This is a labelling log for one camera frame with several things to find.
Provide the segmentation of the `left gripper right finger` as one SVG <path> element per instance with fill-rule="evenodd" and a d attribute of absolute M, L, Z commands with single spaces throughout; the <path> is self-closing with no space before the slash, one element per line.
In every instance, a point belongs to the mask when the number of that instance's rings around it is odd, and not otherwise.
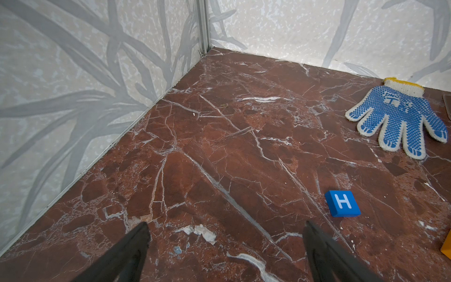
<path fill-rule="evenodd" d="M 380 282 L 382 280 L 312 221 L 306 221 L 303 241 L 315 282 Z"/>

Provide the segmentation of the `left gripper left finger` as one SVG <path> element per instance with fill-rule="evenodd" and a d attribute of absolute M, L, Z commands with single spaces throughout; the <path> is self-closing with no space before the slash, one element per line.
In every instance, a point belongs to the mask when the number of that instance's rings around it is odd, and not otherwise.
<path fill-rule="evenodd" d="M 140 281 L 149 242 L 148 224 L 141 222 L 73 281 Z"/>

